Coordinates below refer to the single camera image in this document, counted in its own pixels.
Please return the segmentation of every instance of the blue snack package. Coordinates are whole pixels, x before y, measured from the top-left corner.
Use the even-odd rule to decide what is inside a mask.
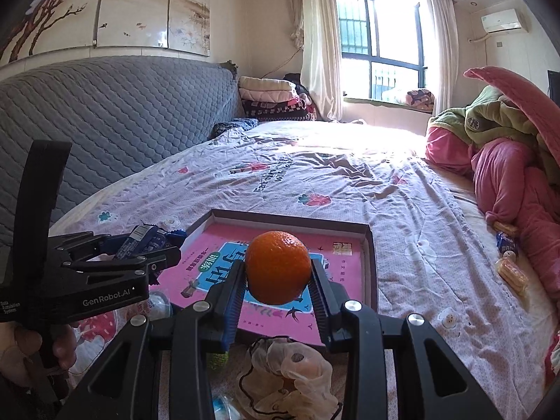
[[[181,247],[185,238],[187,233],[183,230],[168,232],[156,225],[137,225],[115,254],[115,259],[129,259],[170,246]]]
[[[498,247],[500,254],[503,254],[506,251],[513,251],[516,256],[519,255],[517,253],[515,240],[503,232],[498,232],[496,234],[496,246]]]
[[[128,259],[135,254],[145,252],[145,248],[156,236],[159,227],[156,225],[137,225],[115,254],[115,259]]]

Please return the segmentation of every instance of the plastic bag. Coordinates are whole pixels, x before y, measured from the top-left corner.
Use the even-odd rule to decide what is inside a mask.
[[[172,305],[163,292],[151,290],[148,299],[124,307],[125,318],[130,320],[138,314],[150,320],[163,319],[172,315]]]
[[[330,393],[333,367],[316,350],[289,338],[262,338],[247,351],[237,401],[259,420],[331,420],[342,404]]]

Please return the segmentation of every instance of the orange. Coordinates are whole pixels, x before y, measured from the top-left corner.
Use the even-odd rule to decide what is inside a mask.
[[[267,305],[289,303],[301,295],[312,274],[305,245],[287,232],[255,237],[245,253],[248,289]]]

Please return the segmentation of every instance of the human hand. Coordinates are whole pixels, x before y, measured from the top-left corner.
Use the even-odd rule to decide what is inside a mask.
[[[39,333],[25,329],[17,322],[0,323],[0,373],[17,385],[31,386],[23,361],[37,352],[42,342]],[[63,370],[76,363],[76,337],[69,325],[55,339],[52,352]]]

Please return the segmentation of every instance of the bedsheet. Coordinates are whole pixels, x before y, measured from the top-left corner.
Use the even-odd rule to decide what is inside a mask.
[[[416,157],[423,142],[407,131],[326,122],[233,129],[99,191],[51,234],[122,233],[140,222],[187,227],[210,208],[369,223],[379,312],[422,314],[505,419],[527,418],[543,394],[554,312],[534,277],[527,304],[496,274],[494,245],[480,237],[491,233],[484,224],[477,235],[440,175]],[[250,166],[258,168],[240,168]],[[474,196],[465,197],[475,204]],[[106,321],[116,324],[115,318],[122,323],[118,314]],[[90,338],[91,330],[85,328]],[[94,336],[78,346],[75,375],[95,356],[87,345],[97,341],[102,349],[108,338]],[[214,379],[215,393],[232,392],[243,353],[239,346],[231,350],[228,376]],[[341,397],[344,358],[332,362],[332,389]],[[390,418],[397,418],[392,368],[387,356]],[[165,406],[160,413],[166,418]]]

